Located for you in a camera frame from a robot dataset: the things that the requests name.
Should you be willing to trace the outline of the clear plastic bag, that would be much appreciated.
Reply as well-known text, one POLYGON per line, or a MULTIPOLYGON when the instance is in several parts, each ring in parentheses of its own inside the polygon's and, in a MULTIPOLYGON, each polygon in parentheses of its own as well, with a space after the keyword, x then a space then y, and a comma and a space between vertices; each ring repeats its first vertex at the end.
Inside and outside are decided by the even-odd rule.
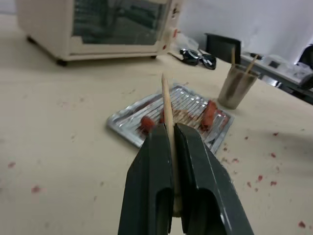
POLYGON ((196 42, 194 39, 184 35, 181 32, 178 32, 173 44, 173 48, 180 50, 180 49, 192 49, 192 50, 198 50, 199 43, 196 42))

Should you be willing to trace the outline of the grey side table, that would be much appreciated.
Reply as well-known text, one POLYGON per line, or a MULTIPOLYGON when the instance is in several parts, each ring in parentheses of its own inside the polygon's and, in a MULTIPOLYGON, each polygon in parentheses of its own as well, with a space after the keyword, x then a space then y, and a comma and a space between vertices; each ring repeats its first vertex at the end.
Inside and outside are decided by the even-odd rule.
POLYGON ((253 68, 260 79, 313 105, 313 70, 301 62, 290 64, 277 56, 262 56, 253 68))

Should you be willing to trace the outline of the cream toaster oven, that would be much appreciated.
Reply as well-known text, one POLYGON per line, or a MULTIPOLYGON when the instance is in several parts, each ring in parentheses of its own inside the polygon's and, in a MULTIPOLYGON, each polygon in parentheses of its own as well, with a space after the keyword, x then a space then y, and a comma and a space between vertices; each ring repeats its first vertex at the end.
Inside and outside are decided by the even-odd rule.
POLYGON ((19 27, 60 66, 166 54, 184 0, 15 0, 19 27))

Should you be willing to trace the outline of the black sunglasses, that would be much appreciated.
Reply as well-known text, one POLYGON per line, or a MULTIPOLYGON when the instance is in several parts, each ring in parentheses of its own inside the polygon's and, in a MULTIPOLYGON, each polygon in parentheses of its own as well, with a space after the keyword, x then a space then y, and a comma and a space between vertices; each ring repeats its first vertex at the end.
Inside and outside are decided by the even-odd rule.
POLYGON ((192 49, 180 49, 180 54, 183 56, 182 62, 191 66, 197 66, 200 62, 209 70, 216 69, 216 57, 211 54, 203 54, 192 49))

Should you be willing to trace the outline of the metal cup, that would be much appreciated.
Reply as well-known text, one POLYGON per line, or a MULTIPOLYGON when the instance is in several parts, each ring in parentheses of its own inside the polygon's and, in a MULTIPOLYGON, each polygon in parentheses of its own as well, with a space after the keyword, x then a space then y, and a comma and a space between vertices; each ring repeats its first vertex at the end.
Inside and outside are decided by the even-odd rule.
POLYGON ((236 109, 259 78, 260 73, 246 70, 247 67, 238 64, 231 67, 218 97, 218 102, 222 106, 236 109))

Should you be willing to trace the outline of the silver foil tray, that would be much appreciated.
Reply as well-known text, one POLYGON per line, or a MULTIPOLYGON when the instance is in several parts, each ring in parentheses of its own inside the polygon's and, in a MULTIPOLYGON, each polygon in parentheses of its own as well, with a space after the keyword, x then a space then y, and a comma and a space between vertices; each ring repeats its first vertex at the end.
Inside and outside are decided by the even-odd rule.
MULTIPOLYGON (((174 122, 195 128, 204 143, 215 154, 224 141, 234 117, 218 107, 212 127, 208 131, 204 131, 201 129, 201 120, 209 98, 180 84, 173 85, 170 89, 170 96, 174 122)), ((158 123, 162 109, 162 93, 151 94, 111 115, 107 119, 107 127, 140 148, 146 138, 140 124, 142 117, 147 116, 158 123)))

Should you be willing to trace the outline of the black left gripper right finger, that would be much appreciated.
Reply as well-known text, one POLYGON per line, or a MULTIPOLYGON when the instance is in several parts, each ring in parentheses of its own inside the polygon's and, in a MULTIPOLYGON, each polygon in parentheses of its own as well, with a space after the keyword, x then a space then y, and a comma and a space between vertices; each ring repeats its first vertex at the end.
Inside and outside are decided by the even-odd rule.
POLYGON ((226 168, 184 124, 174 127, 185 235, 254 235, 226 168))

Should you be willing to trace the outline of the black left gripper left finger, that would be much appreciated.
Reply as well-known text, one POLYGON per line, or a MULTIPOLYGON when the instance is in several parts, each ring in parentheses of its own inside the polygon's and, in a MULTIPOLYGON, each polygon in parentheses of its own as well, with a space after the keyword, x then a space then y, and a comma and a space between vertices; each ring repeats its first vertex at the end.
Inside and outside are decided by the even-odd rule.
POLYGON ((163 124, 146 137, 127 172, 118 235, 168 235, 174 205, 172 158, 163 124))

